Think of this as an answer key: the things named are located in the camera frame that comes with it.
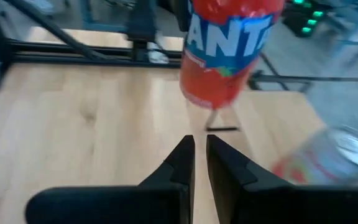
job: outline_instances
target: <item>wooden table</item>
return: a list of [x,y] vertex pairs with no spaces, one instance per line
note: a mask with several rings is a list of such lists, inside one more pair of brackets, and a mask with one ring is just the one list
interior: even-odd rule
[[[128,46],[121,34],[68,30],[86,44]],[[31,41],[55,42],[34,28]],[[166,38],[165,47],[181,49]],[[0,223],[24,223],[38,191],[65,185],[136,185],[186,134],[196,141],[194,223],[218,223],[206,168],[209,111],[187,102],[178,70],[16,64],[0,90]],[[262,166],[324,126],[300,93],[243,91],[216,125]]]

